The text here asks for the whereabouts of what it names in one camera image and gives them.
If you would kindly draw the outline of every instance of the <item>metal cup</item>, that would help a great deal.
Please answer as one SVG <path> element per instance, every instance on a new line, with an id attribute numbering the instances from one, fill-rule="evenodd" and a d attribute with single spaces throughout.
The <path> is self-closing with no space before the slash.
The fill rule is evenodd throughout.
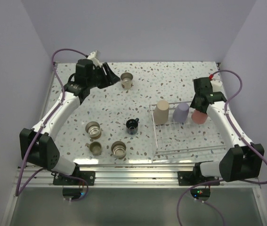
<path id="1" fill-rule="evenodd" d="M 133 75 L 125 72 L 121 75 L 121 84 L 124 89 L 130 89 L 132 87 Z"/>
<path id="2" fill-rule="evenodd" d="M 129 119 L 126 122 L 126 131 L 130 135 L 136 134 L 138 132 L 138 118 L 136 119 Z"/>
<path id="3" fill-rule="evenodd" d="M 89 134 L 89 137 L 94 140 L 100 138 L 101 136 L 100 124 L 97 123 L 96 121 L 91 121 L 87 123 L 85 131 Z"/>
<path id="4" fill-rule="evenodd" d="M 111 145 L 111 152 L 117 159 L 122 159 L 126 156 L 126 145 L 122 141 L 116 141 Z"/>
<path id="5" fill-rule="evenodd" d="M 86 143 L 85 146 L 87 146 L 89 148 L 90 152 L 94 156 L 100 155 L 102 153 L 102 150 L 103 150 L 102 145 L 99 142 L 97 142 L 97 141 L 92 142 L 90 144 L 89 143 Z"/>

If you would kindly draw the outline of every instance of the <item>black mug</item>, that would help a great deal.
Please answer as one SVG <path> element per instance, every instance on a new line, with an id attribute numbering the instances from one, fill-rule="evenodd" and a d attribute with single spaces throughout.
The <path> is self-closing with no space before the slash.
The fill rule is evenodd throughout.
<path id="1" fill-rule="evenodd" d="M 136 134 L 138 132 L 138 118 L 136 119 L 129 119 L 126 122 L 126 131 L 130 135 Z"/>

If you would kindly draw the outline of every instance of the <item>lavender cup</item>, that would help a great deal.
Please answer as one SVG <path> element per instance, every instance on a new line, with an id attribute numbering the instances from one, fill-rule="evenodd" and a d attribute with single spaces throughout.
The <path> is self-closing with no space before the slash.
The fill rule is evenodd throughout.
<path id="1" fill-rule="evenodd" d="M 185 102 L 180 103 L 174 110 L 173 120 L 176 122 L 183 123 L 188 118 L 189 105 Z"/>

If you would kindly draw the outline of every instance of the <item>beige cup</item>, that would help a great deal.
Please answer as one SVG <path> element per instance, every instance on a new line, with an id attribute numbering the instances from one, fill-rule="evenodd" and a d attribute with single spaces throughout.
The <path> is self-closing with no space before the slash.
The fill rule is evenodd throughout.
<path id="1" fill-rule="evenodd" d="M 169 117 L 169 103 L 165 100 L 160 100 L 153 112 L 155 124 L 165 124 Z"/>
<path id="2" fill-rule="evenodd" d="M 125 72 L 121 75 L 121 84 L 124 89 L 130 89 L 132 87 L 133 75 Z"/>

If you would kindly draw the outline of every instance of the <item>stainless steel cup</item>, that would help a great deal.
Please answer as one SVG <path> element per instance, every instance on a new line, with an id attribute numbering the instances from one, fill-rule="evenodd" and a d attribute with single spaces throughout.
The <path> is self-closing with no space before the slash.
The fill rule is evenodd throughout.
<path id="1" fill-rule="evenodd" d="M 86 143 L 85 146 L 87 146 L 89 148 L 90 152 L 94 156 L 100 155 L 102 153 L 102 150 L 103 150 L 102 145 L 99 142 L 97 142 L 97 141 L 92 142 L 90 144 L 89 143 Z"/>
<path id="2" fill-rule="evenodd" d="M 121 75 L 121 84 L 124 89 L 130 89 L 132 87 L 133 75 L 129 72 L 125 72 Z"/>
<path id="3" fill-rule="evenodd" d="M 100 138 L 101 136 L 100 124 L 97 123 L 96 121 L 91 121 L 87 123 L 85 131 L 89 134 L 90 138 L 94 140 Z"/>
<path id="4" fill-rule="evenodd" d="M 111 152 L 117 159 L 122 159 L 126 156 L 126 145 L 122 141 L 116 141 L 111 145 Z"/>

